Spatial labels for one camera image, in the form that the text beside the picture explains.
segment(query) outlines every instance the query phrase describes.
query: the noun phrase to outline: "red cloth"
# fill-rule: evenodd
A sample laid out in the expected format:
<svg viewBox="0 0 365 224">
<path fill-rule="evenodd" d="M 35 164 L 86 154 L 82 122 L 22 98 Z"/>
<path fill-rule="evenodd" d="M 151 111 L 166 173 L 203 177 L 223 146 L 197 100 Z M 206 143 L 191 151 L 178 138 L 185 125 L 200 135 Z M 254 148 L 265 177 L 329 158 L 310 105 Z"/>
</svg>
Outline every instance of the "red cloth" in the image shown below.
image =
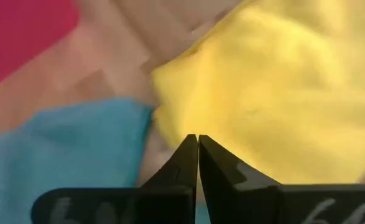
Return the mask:
<svg viewBox="0 0 365 224">
<path fill-rule="evenodd" d="M 77 22 L 72 0 L 0 0 L 0 81 L 65 36 Z"/>
</svg>

